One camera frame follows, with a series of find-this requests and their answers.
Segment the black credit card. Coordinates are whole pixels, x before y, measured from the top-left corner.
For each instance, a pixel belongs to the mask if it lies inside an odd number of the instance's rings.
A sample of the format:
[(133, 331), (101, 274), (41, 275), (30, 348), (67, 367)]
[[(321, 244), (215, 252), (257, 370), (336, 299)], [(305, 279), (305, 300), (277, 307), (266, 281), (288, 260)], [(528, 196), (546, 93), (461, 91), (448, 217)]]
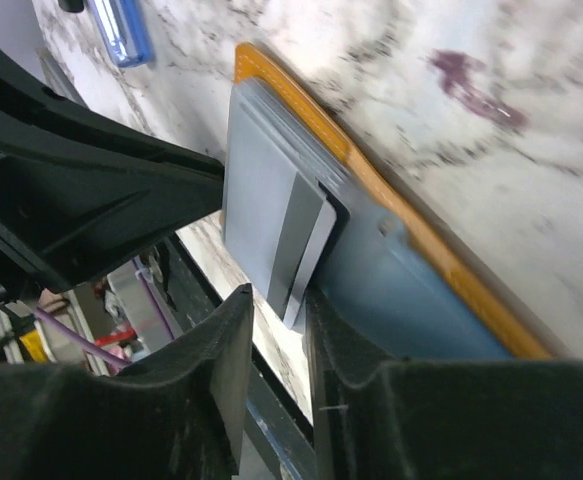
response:
[(331, 253), (339, 241), (342, 232), (350, 219), (350, 212), (349, 209), (326, 187), (325, 184), (319, 183), (319, 187), (325, 193), (329, 204), (334, 208), (336, 214), (335, 223), (318, 262), (318, 267), (321, 268), (331, 256)]

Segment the tan card holder wallet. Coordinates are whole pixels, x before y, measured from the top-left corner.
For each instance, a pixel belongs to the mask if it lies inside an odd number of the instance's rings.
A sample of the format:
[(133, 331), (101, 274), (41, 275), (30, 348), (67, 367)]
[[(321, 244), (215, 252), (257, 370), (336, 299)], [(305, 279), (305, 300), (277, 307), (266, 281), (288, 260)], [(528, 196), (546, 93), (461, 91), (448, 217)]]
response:
[(233, 88), (254, 79), (272, 87), (331, 152), (332, 161), (313, 170), (350, 212), (331, 256), (321, 268), (317, 263), (290, 329), (307, 326), (307, 298), (318, 289), (352, 328), (394, 356), (556, 356), (556, 348), (443, 241), (292, 76), (255, 45), (242, 43)]

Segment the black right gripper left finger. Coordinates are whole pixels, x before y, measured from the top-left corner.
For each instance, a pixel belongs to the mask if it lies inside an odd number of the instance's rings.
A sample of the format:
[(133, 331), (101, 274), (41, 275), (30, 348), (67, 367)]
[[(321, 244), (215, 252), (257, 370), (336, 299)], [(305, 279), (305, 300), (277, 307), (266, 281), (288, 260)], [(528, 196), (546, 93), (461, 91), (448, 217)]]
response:
[(253, 292), (114, 377), (0, 365), (0, 479), (229, 479), (240, 465)]

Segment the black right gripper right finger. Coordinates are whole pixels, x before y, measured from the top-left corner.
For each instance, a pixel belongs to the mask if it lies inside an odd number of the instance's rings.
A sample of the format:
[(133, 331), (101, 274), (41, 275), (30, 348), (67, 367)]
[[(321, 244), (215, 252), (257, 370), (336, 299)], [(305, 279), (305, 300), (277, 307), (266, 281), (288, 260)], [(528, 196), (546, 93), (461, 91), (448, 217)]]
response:
[(396, 359), (307, 298), (322, 479), (583, 479), (583, 361)]

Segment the silver credit card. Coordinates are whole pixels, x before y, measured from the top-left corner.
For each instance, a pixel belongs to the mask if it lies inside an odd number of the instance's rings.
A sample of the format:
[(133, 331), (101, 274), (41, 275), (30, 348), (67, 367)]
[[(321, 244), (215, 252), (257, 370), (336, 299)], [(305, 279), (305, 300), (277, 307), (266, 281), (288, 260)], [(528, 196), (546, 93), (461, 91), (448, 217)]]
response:
[(231, 94), (223, 191), (227, 251), (287, 328), (337, 214), (314, 167), (331, 152), (261, 79)]

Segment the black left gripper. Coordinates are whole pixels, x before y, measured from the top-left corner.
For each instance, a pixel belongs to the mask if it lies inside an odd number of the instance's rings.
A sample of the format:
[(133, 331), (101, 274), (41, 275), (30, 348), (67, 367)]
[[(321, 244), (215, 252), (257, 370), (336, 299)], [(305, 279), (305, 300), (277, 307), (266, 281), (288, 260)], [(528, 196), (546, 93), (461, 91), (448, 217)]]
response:
[(0, 300), (64, 292), (218, 210), (223, 167), (101, 116), (0, 50)]

